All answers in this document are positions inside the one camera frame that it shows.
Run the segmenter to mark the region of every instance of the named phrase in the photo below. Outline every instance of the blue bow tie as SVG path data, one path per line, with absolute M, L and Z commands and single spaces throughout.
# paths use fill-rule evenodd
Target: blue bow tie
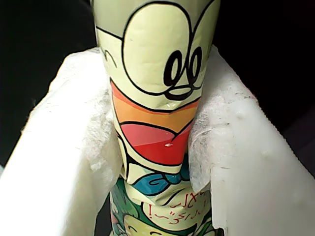
M 177 174 L 151 173 L 138 179 L 132 186 L 140 193 L 155 196 L 165 191 L 172 184 L 189 181 L 188 157 L 185 155 L 181 170 Z

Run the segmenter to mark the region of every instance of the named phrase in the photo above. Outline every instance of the white tissue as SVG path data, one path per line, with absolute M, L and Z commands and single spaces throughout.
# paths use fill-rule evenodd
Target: white tissue
M 0 179 L 1 235 L 92 236 L 122 168 L 100 53 L 68 56 Z
M 195 191 L 211 181 L 213 225 L 226 236 L 314 234 L 315 180 L 215 47 L 189 168 Z

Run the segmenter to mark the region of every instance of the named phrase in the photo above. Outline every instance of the dark background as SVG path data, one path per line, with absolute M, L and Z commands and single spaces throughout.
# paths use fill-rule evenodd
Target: dark background
M 1 165 L 63 59 L 96 46 L 88 4 L 0 2 Z M 221 55 L 310 171 L 315 170 L 314 12 L 313 0 L 222 0 L 214 38 Z M 314 152 L 303 149 L 310 145 Z M 106 205 L 98 218 L 97 236 L 107 235 L 108 221 Z

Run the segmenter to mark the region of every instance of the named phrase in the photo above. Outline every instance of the red tongue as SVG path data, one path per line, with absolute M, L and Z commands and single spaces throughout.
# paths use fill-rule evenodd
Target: red tongue
M 176 138 L 174 133 L 145 124 L 122 124 L 122 131 L 131 146 L 145 159 L 165 166 L 183 162 L 189 131 L 188 125 Z

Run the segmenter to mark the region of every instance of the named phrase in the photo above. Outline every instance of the cartoon illustration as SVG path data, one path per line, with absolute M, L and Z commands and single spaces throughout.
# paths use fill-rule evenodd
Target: cartoon illustration
M 220 6 L 206 1 L 194 20 L 178 3 L 150 1 L 122 35 L 97 26 L 124 162 L 111 191 L 114 236 L 216 235 L 210 192 L 192 191 L 187 155 Z
M 140 236 L 140 235 L 173 236 L 171 234 L 157 230 L 153 228 L 152 226 L 147 225 L 130 215 L 125 216 L 124 223 L 125 223 L 126 233 L 128 236 Z

